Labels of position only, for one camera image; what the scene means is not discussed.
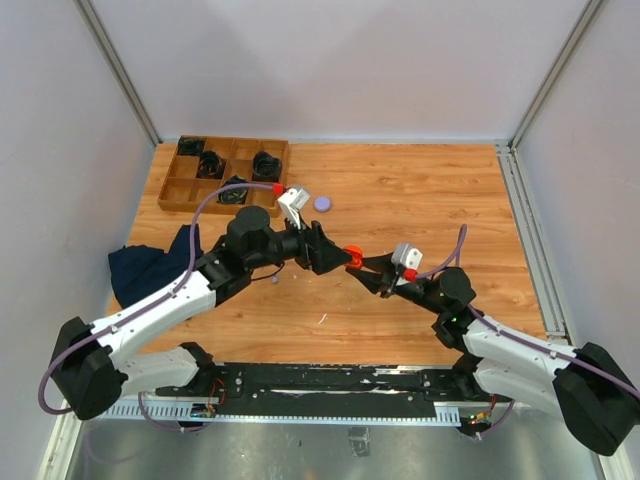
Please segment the orange earbud charging case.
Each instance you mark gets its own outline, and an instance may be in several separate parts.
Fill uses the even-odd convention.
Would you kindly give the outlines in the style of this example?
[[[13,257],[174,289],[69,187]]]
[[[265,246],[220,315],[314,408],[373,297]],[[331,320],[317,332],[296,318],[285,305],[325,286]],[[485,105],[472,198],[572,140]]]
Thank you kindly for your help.
[[[363,267],[363,251],[356,245],[347,245],[344,251],[349,254],[350,260],[345,264],[346,268],[360,270]]]

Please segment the purple earbud charging case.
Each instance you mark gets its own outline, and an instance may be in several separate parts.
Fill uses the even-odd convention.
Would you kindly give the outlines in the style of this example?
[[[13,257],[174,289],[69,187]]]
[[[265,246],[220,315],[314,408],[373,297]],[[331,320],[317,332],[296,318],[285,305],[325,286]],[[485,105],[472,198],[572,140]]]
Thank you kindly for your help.
[[[332,207],[331,200],[326,196],[318,196],[314,199],[313,207],[317,212],[328,212]]]

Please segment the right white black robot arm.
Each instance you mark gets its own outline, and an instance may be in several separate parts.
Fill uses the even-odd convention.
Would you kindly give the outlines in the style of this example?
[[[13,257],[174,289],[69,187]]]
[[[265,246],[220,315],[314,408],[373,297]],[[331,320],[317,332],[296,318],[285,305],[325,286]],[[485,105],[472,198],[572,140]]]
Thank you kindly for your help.
[[[347,272],[371,293],[397,295],[436,314],[436,337],[462,354],[452,378],[463,399],[485,392],[529,405],[563,421],[576,440],[602,456],[613,455],[638,426],[639,391],[604,347],[553,344],[474,308],[476,293],[459,254],[421,274],[423,255],[407,243],[375,257],[353,246],[346,251]]]

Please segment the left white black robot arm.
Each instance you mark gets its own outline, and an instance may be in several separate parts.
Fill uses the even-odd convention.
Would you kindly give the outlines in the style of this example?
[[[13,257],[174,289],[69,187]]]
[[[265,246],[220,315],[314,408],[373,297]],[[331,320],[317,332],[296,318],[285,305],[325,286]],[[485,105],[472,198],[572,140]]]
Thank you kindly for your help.
[[[320,223],[286,222],[274,231],[261,207],[242,208],[214,248],[192,260],[184,273],[155,293],[110,317],[86,324],[79,317],[60,328],[46,379],[67,401],[67,411],[90,420],[121,396],[164,386],[182,386],[190,394],[207,393],[214,371],[178,347],[142,357],[145,373],[132,371],[138,351],[160,334],[229,300],[251,283],[253,272],[288,260],[317,275],[351,261],[329,240]]]

